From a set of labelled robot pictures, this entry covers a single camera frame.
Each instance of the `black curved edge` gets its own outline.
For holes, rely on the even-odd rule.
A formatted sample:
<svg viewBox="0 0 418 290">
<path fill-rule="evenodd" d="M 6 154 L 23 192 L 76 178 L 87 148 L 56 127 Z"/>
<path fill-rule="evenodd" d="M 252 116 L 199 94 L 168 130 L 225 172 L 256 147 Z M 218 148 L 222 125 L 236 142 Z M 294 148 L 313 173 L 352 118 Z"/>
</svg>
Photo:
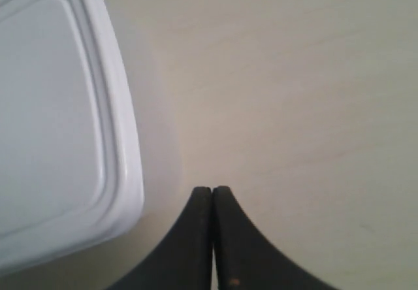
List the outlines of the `black curved edge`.
<svg viewBox="0 0 418 290">
<path fill-rule="evenodd" d="M 212 192 L 196 187 L 161 243 L 108 290 L 210 290 Z"/>
<path fill-rule="evenodd" d="M 212 195 L 220 290 L 335 290 L 278 251 L 248 219 L 229 187 Z"/>
</svg>

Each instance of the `beige tabletop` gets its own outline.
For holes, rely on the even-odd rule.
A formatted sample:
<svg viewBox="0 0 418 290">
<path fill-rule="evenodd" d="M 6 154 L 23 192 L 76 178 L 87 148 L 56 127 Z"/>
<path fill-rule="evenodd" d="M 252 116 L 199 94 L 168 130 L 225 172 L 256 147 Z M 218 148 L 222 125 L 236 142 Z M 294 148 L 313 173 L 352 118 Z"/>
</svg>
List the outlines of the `beige tabletop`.
<svg viewBox="0 0 418 290">
<path fill-rule="evenodd" d="M 220 184 L 332 285 L 418 289 L 418 0 L 105 1 L 148 41 L 169 94 L 178 195 L 128 235 L 0 289 L 103 289 L 193 187 Z"/>
</svg>

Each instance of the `small brown spot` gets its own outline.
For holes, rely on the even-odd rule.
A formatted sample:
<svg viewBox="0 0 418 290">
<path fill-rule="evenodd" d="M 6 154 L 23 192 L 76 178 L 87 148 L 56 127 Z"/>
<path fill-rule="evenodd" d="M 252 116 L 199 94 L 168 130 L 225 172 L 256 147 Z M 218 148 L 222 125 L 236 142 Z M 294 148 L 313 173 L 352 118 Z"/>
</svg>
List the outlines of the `small brown spot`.
<svg viewBox="0 0 418 290">
<path fill-rule="evenodd" d="M 231 286 L 233 286 L 233 287 L 235 287 L 237 285 L 240 285 L 240 280 L 238 278 L 231 278 L 229 280 L 229 283 L 228 284 L 231 285 Z"/>
</svg>

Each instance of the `white plastic container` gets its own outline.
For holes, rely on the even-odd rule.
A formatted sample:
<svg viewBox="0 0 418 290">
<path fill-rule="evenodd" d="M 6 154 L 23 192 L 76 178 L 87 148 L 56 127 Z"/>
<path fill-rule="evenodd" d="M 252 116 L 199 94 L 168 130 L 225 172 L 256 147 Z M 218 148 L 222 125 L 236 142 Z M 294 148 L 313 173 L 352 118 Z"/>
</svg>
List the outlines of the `white plastic container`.
<svg viewBox="0 0 418 290">
<path fill-rule="evenodd" d="M 0 0 L 0 71 L 0 274 L 128 231 L 141 154 L 103 0 Z"/>
</svg>

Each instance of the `wooden table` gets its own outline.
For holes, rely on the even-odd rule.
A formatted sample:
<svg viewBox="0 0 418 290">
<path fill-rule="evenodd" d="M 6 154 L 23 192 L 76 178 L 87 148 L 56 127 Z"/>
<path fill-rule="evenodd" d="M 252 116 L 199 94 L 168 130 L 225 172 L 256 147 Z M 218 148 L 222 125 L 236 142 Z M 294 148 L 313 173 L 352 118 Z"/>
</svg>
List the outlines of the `wooden table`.
<svg viewBox="0 0 418 290">
<path fill-rule="evenodd" d="M 145 36 L 169 93 L 178 195 L 127 236 L 1 289 L 102 289 L 192 187 L 219 184 L 332 285 L 418 288 L 418 0 L 105 1 Z"/>
</svg>

